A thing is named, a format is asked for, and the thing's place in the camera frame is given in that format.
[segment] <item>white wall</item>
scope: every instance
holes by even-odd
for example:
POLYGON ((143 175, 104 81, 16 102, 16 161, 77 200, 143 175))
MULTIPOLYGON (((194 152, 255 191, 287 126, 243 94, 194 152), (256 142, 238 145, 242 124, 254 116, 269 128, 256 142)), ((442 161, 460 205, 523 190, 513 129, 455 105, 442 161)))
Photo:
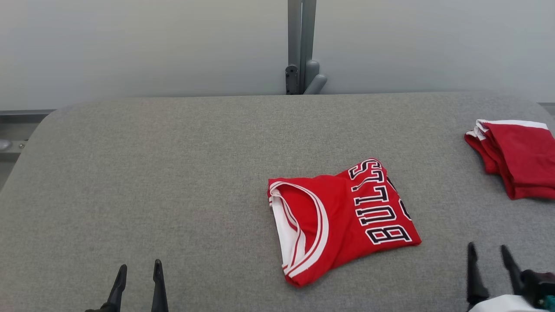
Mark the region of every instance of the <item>white wall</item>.
POLYGON ((2 0, 0 110, 285 94, 287 1, 2 0))
POLYGON ((318 0, 322 93, 495 89, 555 102, 554 0, 318 0))

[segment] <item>folded jersey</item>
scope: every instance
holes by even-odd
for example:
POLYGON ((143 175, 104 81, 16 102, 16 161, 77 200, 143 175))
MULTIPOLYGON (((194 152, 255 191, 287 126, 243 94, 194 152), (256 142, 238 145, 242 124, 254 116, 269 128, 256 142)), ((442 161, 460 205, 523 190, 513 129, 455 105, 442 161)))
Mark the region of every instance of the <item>folded jersey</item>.
POLYGON ((356 258, 421 240, 375 158, 338 174, 268 182, 285 279, 310 284, 356 258))
POLYGON ((486 173, 501 175, 511 199, 555 199, 555 139, 546 124, 478 119, 465 141, 482 156, 486 173))

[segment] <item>red basketball jersey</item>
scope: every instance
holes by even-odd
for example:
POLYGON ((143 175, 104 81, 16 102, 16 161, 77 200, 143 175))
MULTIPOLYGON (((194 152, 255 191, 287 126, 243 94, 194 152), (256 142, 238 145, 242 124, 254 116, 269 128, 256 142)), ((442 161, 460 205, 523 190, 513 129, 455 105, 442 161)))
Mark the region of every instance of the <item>red basketball jersey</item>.
POLYGON ((285 279, 310 284, 356 258, 421 240, 375 158, 338 174, 268 182, 285 279))

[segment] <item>gray padded table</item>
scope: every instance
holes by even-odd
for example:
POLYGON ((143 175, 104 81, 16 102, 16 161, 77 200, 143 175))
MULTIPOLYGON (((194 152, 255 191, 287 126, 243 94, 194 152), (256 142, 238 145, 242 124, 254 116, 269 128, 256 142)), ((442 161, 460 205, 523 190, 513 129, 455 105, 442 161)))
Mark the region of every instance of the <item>gray padded table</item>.
POLYGON ((138 98, 78 104, 37 128, 0 193, 0 310, 85 311, 128 266, 122 311, 150 311, 154 260, 170 311, 465 311, 474 241, 492 295, 499 246, 555 270, 555 203, 511 201, 463 140, 478 118, 555 124, 496 93, 138 98), (267 179, 376 157, 422 244, 295 289, 267 179))

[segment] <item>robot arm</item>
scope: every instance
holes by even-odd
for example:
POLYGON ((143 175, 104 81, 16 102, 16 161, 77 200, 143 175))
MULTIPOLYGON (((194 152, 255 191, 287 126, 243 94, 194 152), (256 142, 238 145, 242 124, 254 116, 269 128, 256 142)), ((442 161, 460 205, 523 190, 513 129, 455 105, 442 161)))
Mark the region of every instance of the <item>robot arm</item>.
MULTIPOLYGON (((119 268, 118 275, 115 277, 114 286, 108 301, 98 310, 86 310, 85 312, 119 312, 122 305, 123 290, 125 290, 125 282, 127 280, 127 266, 124 264, 119 268)), ((164 272, 162 271, 162 262, 156 260, 154 262, 154 296, 152 298, 152 312, 168 312, 168 298, 166 297, 166 286, 164 283, 164 272)))
POLYGON ((521 272, 505 245, 501 246, 501 257, 514 294, 489 299, 478 270, 476 248, 474 243, 468 244, 468 312, 555 312, 555 275, 532 270, 521 272))

